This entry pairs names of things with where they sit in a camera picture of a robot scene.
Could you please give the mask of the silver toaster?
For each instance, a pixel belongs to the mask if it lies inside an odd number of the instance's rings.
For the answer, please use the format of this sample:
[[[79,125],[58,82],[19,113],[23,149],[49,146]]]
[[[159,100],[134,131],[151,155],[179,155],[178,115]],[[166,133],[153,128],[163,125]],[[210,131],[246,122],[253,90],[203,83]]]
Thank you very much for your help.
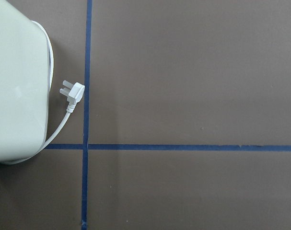
[[[29,158],[43,146],[52,71],[43,27],[0,0],[0,162]]]

